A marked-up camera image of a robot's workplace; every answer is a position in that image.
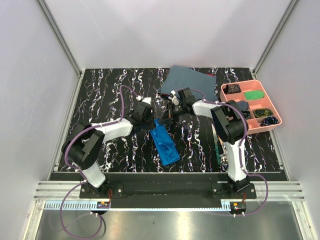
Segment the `cable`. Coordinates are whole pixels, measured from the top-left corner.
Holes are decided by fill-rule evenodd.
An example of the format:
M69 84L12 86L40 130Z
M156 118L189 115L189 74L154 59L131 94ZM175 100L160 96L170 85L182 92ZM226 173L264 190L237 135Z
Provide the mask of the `cable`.
M67 197L69 196L69 194L70 194L74 189L76 189L77 187L79 187L79 186L81 186L81 185L83 185L83 184L85 184L85 183L87 182L87 178L86 178L86 176L83 174L83 172L81 171L81 169L79 169L79 167L77 167L77 166L69 163L69 159L68 159L69 151L70 151L72 145L77 141L77 139L78 139L80 136L82 136L83 134L89 132L90 130L96 129L96 128L100 128L100 127L106 127L106 126L113 125L113 124L116 124L116 123L121 122L121 120L124 118L124 115L125 115L125 102L124 102L124 96L123 96L123 94L122 94L122 88L126 88L126 89L130 90L130 92L132 92L136 97L138 97L138 94L135 93L135 91L134 91L133 89L131 89L130 87L125 86L125 85L121 85L121 86L120 86L120 88L119 88L119 93L120 93L120 98L121 98L121 109L122 109L120 119L117 119L117 120L112 121L112 122L106 122L106 123L101 124L101 125L90 126L90 127L86 128L86 129L84 129L83 131L81 131L80 133L78 133L78 134L71 140L71 142L69 143L69 145L68 145L68 147L66 148L65 153L64 153L64 162L65 162L65 164L66 164L68 167L70 167L70 168L74 168L75 170L78 170L79 173L81 174L81 176L82 176L83 179L84 179L83 182L81 182L81 183L77 184L76 186L74 186L74 187L65 195L64 199L62 200L62 203L61 203L61 206L60 206L60 210L59 210L59 212L60 212L60 222L61 222L62 229L63 229L69 236L71 236L71 237L73 237L73 238L76 238L76 239L84 239L84 240L87 240L87 239L92 239L92 238L94 238L94 237L99 233L99 231L101 230L102 223L103 223L103 218L102 218L100 215L98 215L99 218L100 218L100 226L99 226L98 230L95 232L95 234L93 234L92 236L88 236L88 237L79 237L79 236L76 236L76 235L72 234L71 232L69 232L69 231L67 230L67 227L64 225L64 221L63 221L63 218L62 218L62 208L63 208L63 205L64 205Z
M246 199L247 199L247 194L246 194L246 193L244 193L244 194L243 194L243 200L242 200L242 203L244 203L244 202L246 201Z
M71 232L69 232L66 228L66 226L64 225L64 221L63 221L63 218L62 218L62 208L64 206L64 203L67 199L67 197L69 196L69 194L75 190L77 187L85 184L87 181L83 181L83 182L80 182L79 184L75 185L73 188L70 189L70 191L68 191L68 193L65 195L65 197L63 198L62 202L61 202L61 206L60 206L60 222L61 222L61 226L62 226L62 229L71 237L75 238L75 239L84 239L84 240L87 240L87 239L92 239L94 238L101 230L101 227L102 227L102 223L103 223L103 218L102 216L100 216L99 214L96 214L96 216L98 216L100 218L100 226L98 228L98 230L92 235L92 236L86 236L86 237L80 237L80 236L76 236L74 234L72 234Z
M231 106L231 105L229 105L229 104L227 104L227 103L225 103L225 102L207 101L207 100L205 100L205 94L202 93L202 92L200 92L200 93L203 95L202 101L203 101L204 103L226 106L226 107L232 109L233 111L235 111L235 112L239 115L239 117L241 118L241 121L242 121L242 123L243 123L244 131L243 131L243 136L242 136L242 138L241 138L241 140L240 140L240 142L239 142L239 145L238 145L238 147L239 147L240 167L241 167L242 171L244 172L244 174L246 174L247 176L249 176L249 177L259 177L259 178L261 178L261 179L264 181L264 183L265 183L265 191L266 191L265 198L264 198L264 201L263 201L263 203L261 204L261 206L260 206L258 209L254 210L253 212L246 213L246 215L248 215L248 216L253 215L253 214L257 213L258 211L260 211L260 210L265 206L265 204L266 204L266 202L267 202L267 199L268 199L268 195L269 195L269 186L268 186L267 180L266 180L262 175L257 174L257 173L248 173L248 172L245 170L245 167L244 167L244 165L243 165L243 163L242 163L241 145L242 145L242 142L246 139L246 136L247 136L247 124L246 124L246 120L245 120L244 116L243 116L234 106Z
M180 91L180 90L183 90L184 88L178 88L178 89L176 89L176 90L174 90L176 93L178 92L178 91ZM197 90L197 89L193 89L193 88L189 88L191 91L194 91L194 92L196 92L196 93L199 93L199 94L201 94L202 96L203 96L203 98L202 98L202 100L204 100L205 98L206 98L206 95L202 92L202 91L199 91L199 90Z
M91 131L92 129L96 129L96 128L105 127L105 126L109 126L109 125L112 125L112 124L119 123L119 122L121 122L121 120L124 118L124 116L125 116L125 102L124 102L124 96L123 96L123 94L122 94L122 88L129 89L130 92L132 92L136 97L138 96L138 95L135 93L135 91L134 91L133 89L131 89L130 87L125 86L125 85L121 85L121 86L120 86L119 92L120 92L121 108L122 108L120 119L119 119L119 120L115 120L115 121L111 121L111 122L106 122L105 124L102 124L102 125L90 126L90 127L86 128L85 130L81 131L80 133L78 133L78 135L76 135L76 136L74 137L74 139L71 140L71 142L69 143L69 145L68 145L68 147L66 148L65 153L64 153L64 162L65 162L65 164L66 164L68 167L74 168L74 169L76 169L76 170L79 170L79 167L77 167L77 166L72 165L72 164L69 163L68 155L69 155L69 151L70 151L70 149L71 149L71 146L77 141L77 139L78 139L80 136L82 136L83 134ZM87 179L81 171L80 171L80 174L81 174L81 176L83 177L83 179Z
M68 228L68 227L70 227L71 225L73 225L76 221L78 221L79 219L82 219L83 217L88 216L88 215L92 215L92 213L91 213L91 212L86 212L86 213L78 216L78 217L77 217L76 219L74 219L72 222L70 222L70 223L68 223L67 225L64 225L64 226L65 226L66 228ZM53 232L58 233L58 232L61 232L61 231L63 230L63 228L55 229L55 227L54 227L53 224L52 224L52 217L49 217L48 222L49 222L49 227L51 228L51 230L52 230Z

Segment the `blue towel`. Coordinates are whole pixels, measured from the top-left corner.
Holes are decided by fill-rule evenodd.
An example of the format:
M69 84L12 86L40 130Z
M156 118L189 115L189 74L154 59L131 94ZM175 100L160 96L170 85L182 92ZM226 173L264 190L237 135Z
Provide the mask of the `blue towel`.
M167 166L178 161L180 155L165 126L159 124L158 120L159 119L154 120L155 128L150 130L150 133L162 164Z

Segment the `white wall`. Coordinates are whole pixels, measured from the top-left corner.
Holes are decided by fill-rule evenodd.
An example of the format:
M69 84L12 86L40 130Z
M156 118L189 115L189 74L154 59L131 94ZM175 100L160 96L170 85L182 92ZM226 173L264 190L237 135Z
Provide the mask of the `white wall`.
M81 68L251 67L290 0L46 0Z
M300 1L258 72L282 117L276 128L292 180L299 180L320 236L320 1Z
M0 2L0 239L22 236L76 75L35 0Z

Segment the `black marble surface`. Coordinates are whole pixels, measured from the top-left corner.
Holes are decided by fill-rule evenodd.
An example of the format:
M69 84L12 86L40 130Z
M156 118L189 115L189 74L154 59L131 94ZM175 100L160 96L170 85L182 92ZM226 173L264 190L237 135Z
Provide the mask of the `black marble surface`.
M216 77L216 86L211 86L219 97L224 83L251 80L248 68L193 68ZM70 131L79 122L108 122L120 116L120 85L134 89L139 95L152 97L155 116L160 118L166 103L156 95L166 80L169 68L86 69L71 119ZM123 91L125 112L137 101L128 90ZM98 163L104 172L220 172L217 163L211 119L184 115L178 124L167 128L181 159L163 166L148 131L113 139L102 146ZM245 160L250 172L279 172L280 167L269 132L247 136ZM59 172L73 172L63 158Z

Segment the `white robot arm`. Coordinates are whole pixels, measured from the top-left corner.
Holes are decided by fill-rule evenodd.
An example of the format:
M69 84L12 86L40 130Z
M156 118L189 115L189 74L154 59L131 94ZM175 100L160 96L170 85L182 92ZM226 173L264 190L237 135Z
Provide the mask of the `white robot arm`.
M175 91L172 91L169 95L161 94L161 97L169 102L167 111L159 123L177 122L179 116L184 114L212 118L217 135L226 146L230 191L238 192L247 187L250 181L245 173L248 172L245 163L245 141L241 143L241 157L239 155L239 144L244 135L244 124L240 116L231 108L221 106L218 102L196 100L189 88L178 91L180 99L175 97L175 94ZM239 110L235 101L229 101L228 104Z
M205 116L208 118L213 118L212 115L212 109L219 108L220 105L214 104L214 103L205 103L202 100L195 102L192 105L194 114L197 116ZM229 169L228 169L228 176L234 181L241 181L247 177L247 175L244 173L244 171L241 169L240 165L240 156L239 156L239 143L240 140L237 140L234 142L234 144L231 144L228 141L225 141L225 148L226 148L226 155L229 163ZM242 165L246 166L245 162L245 141L241 144L241 160Z
M212 118L217 135L225 142L227 158L229 162L229 183L231 192L238 192L249 185L249 179L241 169L239 156L239 141L244 134L244 126L239 116L227 107L220 106L214 102L207 103L196 100L189 88L178 91L180 99L174 93L162 95L168 100L167 109L159 120L160 124L177 122L179 116L191 114ZM79 138L70 148L68 159L77 166L85 175L88 182L94 187L99 188L106 180L105 175L100 171L97 158L103 143L118 137L125 137L139 132L141 129L151 130L154 125L154 109L150 97L144 98L137 106L136 110L131 111L117 123L78 123L68 139L65 141L62 152L65 153L71 140L84 129L96 126ZM236 102L228 102L233 107L238 108ZM245 164L244 141L242 143L242 165Z
M141 129L153 129L154 109L151 102L151 97L144 98L137 108L129 112L123 119L119 118L112 122L92 124L79 122L66 139L62 146L63 153L66 152L69 143L75 136L88 127L95 126L94 129L78 138L68 153L68 160L82 171L94 188L98 189L106 180L97 163L98 153L102 144L115 138L137 133Z

